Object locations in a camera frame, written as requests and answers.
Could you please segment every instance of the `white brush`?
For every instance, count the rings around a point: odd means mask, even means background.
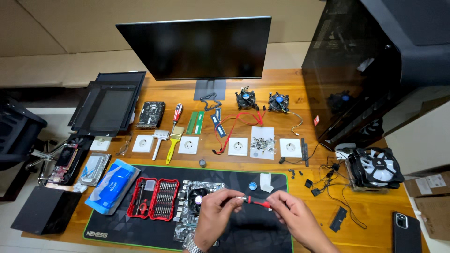
[[[152,160],[156,160],[156,155],[158,154],[159,145],[161,144],[161,140],[168,140],[169,139],[169,131],[166,130],[155,130],[155,133],[153,134],[153,138],[158,139],[158,144],[156,144],[155,152],[153,153]]]

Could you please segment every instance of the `blue tissue package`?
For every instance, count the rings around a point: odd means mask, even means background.
[[[101,214],[113,214],[139,173],[139,169],[117,159],[85,204]]]

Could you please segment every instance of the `monitor stand base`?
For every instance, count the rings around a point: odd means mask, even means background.
[[[194,100],[216,93],[216,100],[225,100],[226,79],[197,80],[195,84]]]

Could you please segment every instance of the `office chair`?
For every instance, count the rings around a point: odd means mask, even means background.
[[[40,159],[28,164],[27,171],[41,162],[58,160],[55,154],[65,143],[51,152],[49,144],[55,144],[52,141],[45,143],[44,152],[33,148],[37,136],[46,126],[47,121],[25,109],[19,102],[0,95],[0,171],[27,161],[30,155]]]

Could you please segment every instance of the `red sata cable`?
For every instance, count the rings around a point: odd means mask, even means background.
[[[262,126],[262,124],[263,124],[263,122],[262,122],[262,117],[264,117],[264,115],[266,114],[266,107],[265,107],[265,106],[263,106],[263,110],[264,110],[264,113],[262,114],[262,116],[261,116],[261,114],[259,113],[259,110],[258,110],[258,118],[257,118],[255,115],[251,114],[251,113],[238,113],[237,115],[236,115],[236,114],[228,115],[228,116],[225,117],[222,121],[220,121],[219,124],[217,124],[217,126],[214,128],[214,133],[216,134],[216,139],[217,139],[217,141],[220,143],[220,150],[219,150],[218,152],[215,151],[215,150],[212,150],[213,153],[214,153],[214,154],[222,154],[222,153],[225,151],[225,148],[226,148],[226,146],[227,146],[227,144],[228,144],[228,141],[230,140],[231,134],[233,133],[234,126],[236,125],[236,122],[237,122],[238,120],[240,120],[240,121],[242,121],[242,122],[244,122],[245,124],[250,125],[250,126],[254,126],[254,125],[257,125],[257,124],[260,124],[260,125]],[[239,118],[239,116],[244,115],[244,114],[252,115],[252,116],[256,119],[256,123],[249,123],[249,122],[247,122],[247,121],[245,121],[245,120]],[[229,132],[229,134],[228,134],[228,137],[227,137],[225,143],[222,145],[222,142],[221,142],[220,139],[217,137],[217,131],[216,131],[216,130],[217,130],[217,127],[218,127],[220,124],[222,124],[224,121],[226,121],[226,120],[227,120],[229,117],[231,117],[231,116],[235,116],[235,118],[234,118],[235,120],[234,120],[234,123],[233,123],[233,127],[231,128],[231,130],[230,130],[230,132]]]

